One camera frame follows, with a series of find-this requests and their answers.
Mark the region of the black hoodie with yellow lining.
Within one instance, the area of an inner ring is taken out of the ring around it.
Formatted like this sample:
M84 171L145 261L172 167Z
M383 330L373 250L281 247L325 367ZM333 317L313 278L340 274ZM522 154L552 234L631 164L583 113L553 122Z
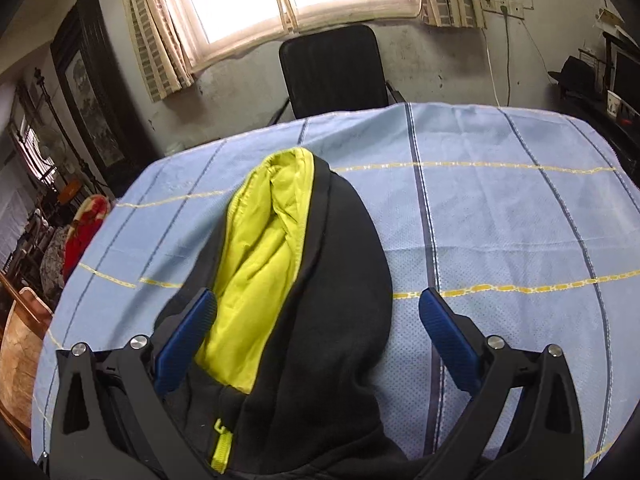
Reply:
M370 382L390 269L367 208L324 160L290 148L255 167L156 326L201 288L213 325L165 405L215 477L414 477Z

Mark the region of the light blue plaid bed sheet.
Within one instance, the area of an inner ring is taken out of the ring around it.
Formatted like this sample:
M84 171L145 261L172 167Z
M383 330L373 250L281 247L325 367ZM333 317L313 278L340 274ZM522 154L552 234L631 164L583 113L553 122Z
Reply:
M392 332L372 377L386 434L419 456L468 400L420 322L420 292L433 285L485 333L564 350L586 464L603 460L639 400L638 188L579 119L416 103L296 120L146 168L62 292L32 394L32 452L50 448L58 349L149 333L246 175L297 145L356 188L390 265Z

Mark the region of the wooden chair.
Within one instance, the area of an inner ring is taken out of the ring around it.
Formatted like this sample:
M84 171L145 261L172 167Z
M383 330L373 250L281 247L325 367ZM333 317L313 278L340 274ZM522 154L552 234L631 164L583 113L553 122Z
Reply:
M32 456L32 394L53 313L31 288L15 289L4 273L1 291L12 300L6 324L1 327L1 420Z

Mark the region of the red floral blanket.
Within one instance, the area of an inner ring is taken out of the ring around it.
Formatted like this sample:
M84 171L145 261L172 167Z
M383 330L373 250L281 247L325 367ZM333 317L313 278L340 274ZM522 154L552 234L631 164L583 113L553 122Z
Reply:
M101 194L91 195L82 202L65 240L62 267L64 282L70 278L110 211L110 201Z

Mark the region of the dark framed painting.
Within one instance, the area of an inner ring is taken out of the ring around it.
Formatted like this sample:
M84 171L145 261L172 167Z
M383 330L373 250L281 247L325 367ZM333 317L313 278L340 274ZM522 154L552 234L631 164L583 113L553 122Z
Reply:
M100 0L76 0L50 51L65 102L101 181L123 196L160 152L132 102Z

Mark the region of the black desk with electronics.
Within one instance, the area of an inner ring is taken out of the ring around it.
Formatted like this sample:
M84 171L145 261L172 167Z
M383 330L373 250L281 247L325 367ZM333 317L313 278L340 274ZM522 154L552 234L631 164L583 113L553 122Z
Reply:
M623 170L639 181L639 45L616 27L602 32L604 57L585 49L548 76L560 100L611 145Z

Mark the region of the black office chair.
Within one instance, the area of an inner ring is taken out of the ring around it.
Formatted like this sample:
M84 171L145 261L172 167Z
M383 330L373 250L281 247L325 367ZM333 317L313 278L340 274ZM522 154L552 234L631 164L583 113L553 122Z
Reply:
M287 108L295 118L383 108L405 101L386 79L375 33L363 24L286 40L279 61L288 96L270 119Z

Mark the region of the left striped curtain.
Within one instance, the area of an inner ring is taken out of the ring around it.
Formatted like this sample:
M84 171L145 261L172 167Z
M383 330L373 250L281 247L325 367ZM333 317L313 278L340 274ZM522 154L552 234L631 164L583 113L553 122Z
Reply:
M166 0L122 0L134 54L152 102L194 83Z

